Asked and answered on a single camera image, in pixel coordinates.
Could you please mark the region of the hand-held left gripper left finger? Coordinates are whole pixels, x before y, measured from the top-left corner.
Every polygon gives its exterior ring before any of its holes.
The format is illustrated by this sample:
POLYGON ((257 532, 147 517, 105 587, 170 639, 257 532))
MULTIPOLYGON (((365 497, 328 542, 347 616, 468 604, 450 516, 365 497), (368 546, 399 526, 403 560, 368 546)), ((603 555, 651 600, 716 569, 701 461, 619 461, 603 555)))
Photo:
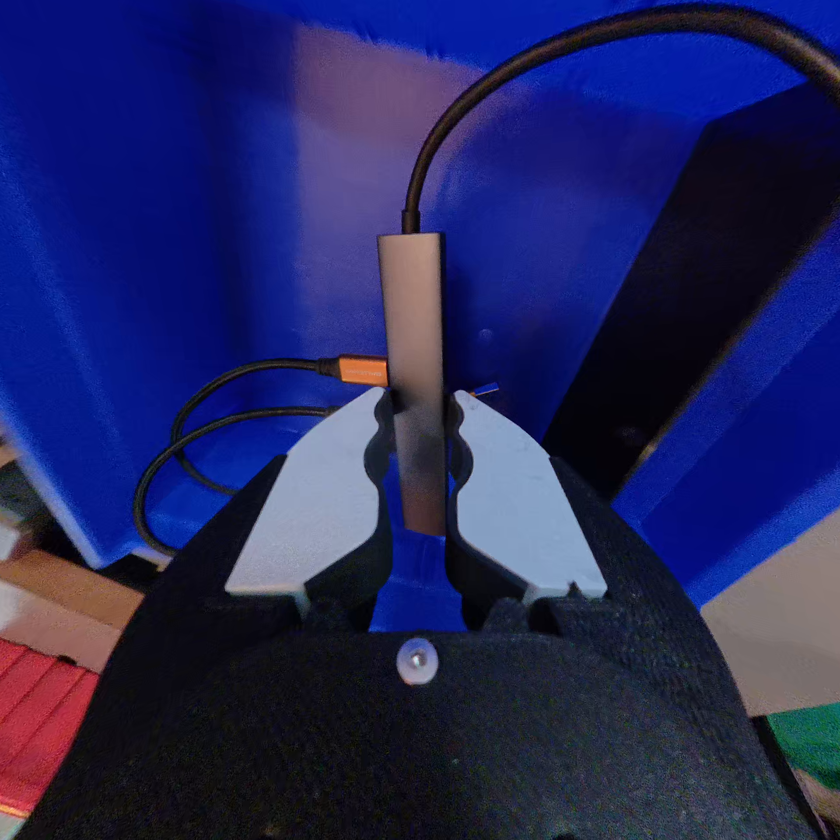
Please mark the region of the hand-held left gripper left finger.
POLYGON ((374 602, 392 573, 385 494, 391 394, 368 389, 287 453, 225 583, 233 596, 284 595, 301 616, 321 599, 374 602))

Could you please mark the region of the black cable orange plugs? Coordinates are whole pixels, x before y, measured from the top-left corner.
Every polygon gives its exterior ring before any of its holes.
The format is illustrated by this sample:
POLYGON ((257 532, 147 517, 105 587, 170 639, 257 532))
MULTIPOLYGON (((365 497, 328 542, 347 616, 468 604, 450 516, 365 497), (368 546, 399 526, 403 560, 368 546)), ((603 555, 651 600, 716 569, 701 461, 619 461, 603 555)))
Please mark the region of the black cable orange plugs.
MULTIPOLYGON (((256 419, 267 419, 277 417, 316 417, 320 421, 326 419, 333 413, 337 412, 341 406, 272 406, 268 408, 258 408, 245 411, 237 414, 230 414, 218 418, 211 423, 207 423, 201 427, 195 427, 189 433, 185 433, 184 425, 187 418, 192 412, 204 402, 209 396, 218 391, 225 384, 236 380, 244 375, 255 373, 259 371, 273 371, 273 370, 301 370, 310 371, 320 375, 329 375, 341 382, 350 383, 353 385, 362 385, 366 392, 368 389, 380 386, 386 389, 391 394, 389 384, 389 370, 386 357, 380 356, 362 356, 352 354, 342 354, 338 357, 323 358, 318 360, 298 360, 278 358, 271 360, 261 360, 241 365, 231 371, 219 375, 215 379, 207 382, 202 388, 194 393, 184 404, 179 413, 175 416, 175 420, 171 427, 170 445, 168 448, 160 452, 156 458, 146 468, 140 481, 135 489, 133 497, 133 522, 134 526, 142 538, 142 540, 150 546, 151 549, 161 553, 169 558, 175 557, 181 550, 169 546, 160 541, 152 532, 148 519, 146 517, 146 501, 149 495, 152 481, 155 475, 163 468, 167 460, 177 453, 182 452, 183 449, 219 429, 234 424, 244 423, 256 419)), ((391 434, 391 451, 396 451, 395 443, 395 429, 391 434)), ((222 491, 228 497, 238 497, 237 501, 230 501, 229 507, 225 511, 220 511, 220 514, 232 515, 234 518, 242 517, 242 521, 236 521, 234 528, 239 526, 244 527, 244 533, 241 536, 233 537, 233 548, 230 550, 234 563, 236 563, 240 551, 245 545, 245 541, 253 528, 256 518, 259 515, 263 504, 265 503, 268 494, 270 493, 273 484, 280 473, 286 457, 285 455, 277 456, 271 459, 266 467, 266 472, 256 476, 254 483, 247 487, 240 487, 236 490, 231 488, 222 488, 218 483, 213 483, 215 490, 222 491)), ((388 504, 388 511, 390 513, 391 505, 386 491, 386 477, 385 477, 385 494, 388 504)), ((448 491, 449 481, 447 476, 447 497, 446 508, 448 507, 448 491)))

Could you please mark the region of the black bin divider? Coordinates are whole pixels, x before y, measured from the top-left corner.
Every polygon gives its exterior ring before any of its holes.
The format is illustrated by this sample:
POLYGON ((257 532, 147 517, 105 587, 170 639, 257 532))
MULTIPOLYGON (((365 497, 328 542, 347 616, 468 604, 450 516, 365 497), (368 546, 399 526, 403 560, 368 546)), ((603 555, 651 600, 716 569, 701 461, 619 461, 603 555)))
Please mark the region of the black bin divider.
POLYGON ((838 109, 803 83, 711 120, 542 444, 613 500, 838 211, 838 109))

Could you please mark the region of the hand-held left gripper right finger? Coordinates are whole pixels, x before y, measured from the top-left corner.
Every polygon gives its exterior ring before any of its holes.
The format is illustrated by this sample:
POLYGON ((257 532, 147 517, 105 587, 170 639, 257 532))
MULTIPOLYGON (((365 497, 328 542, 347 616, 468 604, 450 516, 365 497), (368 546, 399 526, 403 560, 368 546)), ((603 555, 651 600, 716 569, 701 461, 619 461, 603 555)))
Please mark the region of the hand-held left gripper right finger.
POLYGON ((549 454, 468 392, 450 412, 446 569, 464 602, 601 600, 607 584, 549 454))

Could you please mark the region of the blue plastic bin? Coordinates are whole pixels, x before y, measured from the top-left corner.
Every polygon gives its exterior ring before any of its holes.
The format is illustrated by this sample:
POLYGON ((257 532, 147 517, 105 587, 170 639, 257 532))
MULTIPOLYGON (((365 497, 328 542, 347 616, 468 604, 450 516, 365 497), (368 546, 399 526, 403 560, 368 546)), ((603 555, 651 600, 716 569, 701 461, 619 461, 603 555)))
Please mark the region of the blue plastic bin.
MULTIPOLYGON (((2 2, 2 418, 95 569, 200 385, 383 354, 379 235, 462 90, 669 2, 2 2)), ((633 38, 481 103, 435 155, 446 379, 543 438, 713 119, 808 83, 633 38)), ((838 510, 838 211, 614 498, 697 604, 838 510)))

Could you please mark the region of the green cloth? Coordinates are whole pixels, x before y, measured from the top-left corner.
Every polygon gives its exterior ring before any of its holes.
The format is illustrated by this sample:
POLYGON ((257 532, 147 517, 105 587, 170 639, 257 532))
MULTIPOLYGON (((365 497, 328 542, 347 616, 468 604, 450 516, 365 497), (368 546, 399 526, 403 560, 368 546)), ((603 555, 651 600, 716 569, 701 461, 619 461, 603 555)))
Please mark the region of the green cloth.
POLYGON ((788 764, 839 791, 839 703, 766 717, 788 764))

